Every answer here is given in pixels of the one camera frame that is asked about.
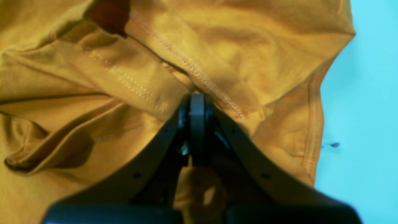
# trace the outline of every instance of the screw hole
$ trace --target screw hole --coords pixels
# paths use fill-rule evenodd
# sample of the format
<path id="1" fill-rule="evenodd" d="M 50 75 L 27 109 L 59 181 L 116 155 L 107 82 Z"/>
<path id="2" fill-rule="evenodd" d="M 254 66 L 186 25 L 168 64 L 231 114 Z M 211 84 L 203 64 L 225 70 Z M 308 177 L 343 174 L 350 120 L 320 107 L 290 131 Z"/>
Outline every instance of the screw hole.
<path id="1" fill-rule="evenodd" d="M 268 173 L 261 173 L 261 177 L 264 179 L 270 179 L 271 176 Z"/>
<path id="2" fill-rule="evenodd" d="M 142 175 L 143 175 L 143 173 L 142 173 L 141 171 L 138 171 L 138 172 L 136 172 L 136 173 L 133 175 L 133 177 L 134 177 L 134 178 L 140 178 L 140 177 L 142 177 Z"/>

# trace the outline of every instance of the small dark spot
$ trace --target small dark spot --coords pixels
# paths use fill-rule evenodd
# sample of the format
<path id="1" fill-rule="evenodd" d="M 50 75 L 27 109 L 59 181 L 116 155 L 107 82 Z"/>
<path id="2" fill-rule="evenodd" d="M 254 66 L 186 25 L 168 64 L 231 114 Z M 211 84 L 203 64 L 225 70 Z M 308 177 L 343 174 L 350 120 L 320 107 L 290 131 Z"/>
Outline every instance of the small dark spot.
<path id="1" fill-rule="evenodd" d="M 143 173 L 142 173 L 141 171 L 138 171 L 138 172 L 136 172 L 136 173 L 133 175 L 133 177 L 134 177 L 134 178 L 140 178 L 140 177 L 142 177 L 142 175 L 143 175 Z"/>
<path id="2" fill-rule="evenodd" d="M 338 142 L 330 144 L 330 146 L 332 146 L 333 148 L 337 148 L 337 147 L 339 147 L 339 145 L 340 145 L 340 143 L 338 143 Z"/>
<path id="3" fill-rule="evenodd" d="M 271 176 L 268 173 L 261 173 L 261 177 L 264 179 L 270 179 Z"/>

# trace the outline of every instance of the light blue surface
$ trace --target light blue surface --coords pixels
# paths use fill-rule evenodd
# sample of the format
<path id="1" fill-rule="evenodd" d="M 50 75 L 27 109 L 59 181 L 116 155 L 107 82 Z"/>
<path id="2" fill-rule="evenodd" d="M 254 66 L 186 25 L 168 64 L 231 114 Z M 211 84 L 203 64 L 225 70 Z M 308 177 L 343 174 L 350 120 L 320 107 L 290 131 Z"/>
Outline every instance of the light blue surface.
<path id="1" fill-rule="evenodd" d="M 398 224 L 398 0 L 352 0 L 357 36 L 322 84 L 325 141 L 316 188 L 364 224 Z"/>

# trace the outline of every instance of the garment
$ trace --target garment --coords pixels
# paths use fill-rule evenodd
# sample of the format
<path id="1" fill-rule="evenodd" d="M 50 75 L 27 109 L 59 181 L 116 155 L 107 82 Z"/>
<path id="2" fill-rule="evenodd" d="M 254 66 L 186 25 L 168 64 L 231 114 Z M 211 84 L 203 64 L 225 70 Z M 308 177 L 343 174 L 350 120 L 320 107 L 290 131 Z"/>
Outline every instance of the garment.
<path id="1" fill-rule="evenodd" d="M 194 92 L 313 186 L 320 85 L 354 36 L 348 0 L 0 1 L 0 223 L 115 172 Z M 175 207 L 217 223 L 226 197 L 188 167 Z"/>

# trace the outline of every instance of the yellow fabric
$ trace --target yellow fabric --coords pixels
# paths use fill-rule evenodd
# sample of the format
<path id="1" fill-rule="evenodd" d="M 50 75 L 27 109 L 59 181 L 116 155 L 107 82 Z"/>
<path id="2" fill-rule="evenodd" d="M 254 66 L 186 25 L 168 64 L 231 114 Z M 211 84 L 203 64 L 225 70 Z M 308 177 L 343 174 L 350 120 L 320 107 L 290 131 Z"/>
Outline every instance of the yellow fabric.
<path id="1" fill-rule="evenodd" d="M 0 1 L 0 223 L 115 172 L 193 92 L 313 186 L 320 85 L 354 35 L 349 0 Z M 226 197 L 188 167 L 175 207 L 218 223 Z"/>

